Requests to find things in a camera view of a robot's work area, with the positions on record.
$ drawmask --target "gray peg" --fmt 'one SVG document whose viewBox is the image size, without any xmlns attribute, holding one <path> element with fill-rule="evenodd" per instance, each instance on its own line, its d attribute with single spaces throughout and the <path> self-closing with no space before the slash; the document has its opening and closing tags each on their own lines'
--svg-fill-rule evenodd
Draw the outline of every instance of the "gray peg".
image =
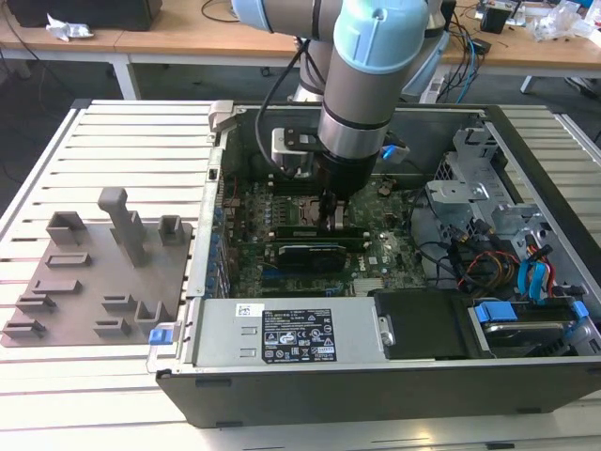
<svg viewBox="0 0 601 451">
<path fill-rule="evenodd" d="M 119 240 L 125 247 L 134 267 L 144 266 L 146 251 L 142 245 L 144 227 L 140 222 L 133 222 L 131 213 L 125 203 L 128 194 L 123 188 L 104 188 L 98 199 L 98 206 L 111 216 Z"/>
</svg>

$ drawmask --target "black plastic cover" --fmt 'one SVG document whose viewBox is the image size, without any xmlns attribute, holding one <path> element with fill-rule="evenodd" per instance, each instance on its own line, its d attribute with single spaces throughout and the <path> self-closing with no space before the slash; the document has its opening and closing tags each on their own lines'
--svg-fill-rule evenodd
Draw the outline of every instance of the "black plastic cover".
<svg viewBox="0 0 601 451">
<path fill-rule="evenodd" d="M 378 316 L 393 327 L 394 344 L 385 347 L 388 359 L 488 357 L 478 345 L 464 294 L 424 288 L 377 291 L 374 298 Z"/>
<path fill-rule="evenodd" d="M 146 31 L 161 10 L 162 0 L 8 0 L 8 8 L 20 26 L 48 23 L 46 14 L 92 28 Z"/>
</svg>

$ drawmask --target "slotted metal table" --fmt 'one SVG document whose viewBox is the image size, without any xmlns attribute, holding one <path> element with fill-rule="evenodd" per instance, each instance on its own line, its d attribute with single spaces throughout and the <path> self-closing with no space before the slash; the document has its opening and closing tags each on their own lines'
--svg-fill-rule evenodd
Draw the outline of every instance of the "slotted metal table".
<svg viewBox="0 0 601 451">
<path fill-rule="evenodd" d="M 56 210 L 107 221 L 105 186 L 123 186 L 145 219 L 178 214 L 194 227 L 208 151 L 209 102 L 93 101 L 75 105 L 0 220 L 0 325 L 7 321 L 47 244 Z M 565 116 L 544 107 L 504 108 L 584 224 L 601 240 L 599 150 Z M 528 188 L 510 177 L 525 199 Z M 182 286 L 182 296 L 186 282 Z M 183 308 L 179 315 L 182 318 Z M 417 419 L 358 424 L 201 430 L 146 372 L 148 346 L 0 348 L 3 449 L 198 450 L 600 449 L 601 392 L 552 414 Z M 173 355 L 174 347 L 164 353 Z"/>
</svg>

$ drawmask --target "open computer chassis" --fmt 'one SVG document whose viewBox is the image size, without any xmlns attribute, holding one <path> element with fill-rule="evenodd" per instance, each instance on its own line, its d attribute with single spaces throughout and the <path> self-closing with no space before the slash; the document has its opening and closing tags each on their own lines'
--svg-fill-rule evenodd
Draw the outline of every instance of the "open computer chassis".
<svg viewBox="0 0 601 451">
<path fill-rule="evenodd" d="M 500 107 L 399 108 L 408 157 L 378 161 L 335 235 L 310 181 L 269 174 L 257 108 L 211 108 L 186 322 L 160 326 L 177 359 L 150 356 L 190 423 L 550 412 L 601 389 L 599 246 Z M 274 106 L 263 132 L 318 114 Z"/>
</svg>

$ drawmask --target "crumpled paper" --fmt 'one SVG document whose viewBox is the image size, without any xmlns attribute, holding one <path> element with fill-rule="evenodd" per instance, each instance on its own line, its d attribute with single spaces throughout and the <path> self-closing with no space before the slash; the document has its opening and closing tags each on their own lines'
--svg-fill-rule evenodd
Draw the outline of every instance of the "crumpled paper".
<svg viewBox="0 0 601 451">
<path fill-rule="evenodd" d="M 578 8 L 580 8 L 580 4 L 562 0 L 546 17 L 535 19 L 526 27 L 537 41 L 572 38 L 576 35 L 573 27 L 582 21 L 582 18 L 576 13 Z"/>
<path fill-rule="evenodd" d="M 69 42 L 69 38 L 92 38 L 94 34 L 85 23 L 68 23 L 54 19 L 50 14 L 46 30 L 50 31 L 55 38 Z"/>
</svg>

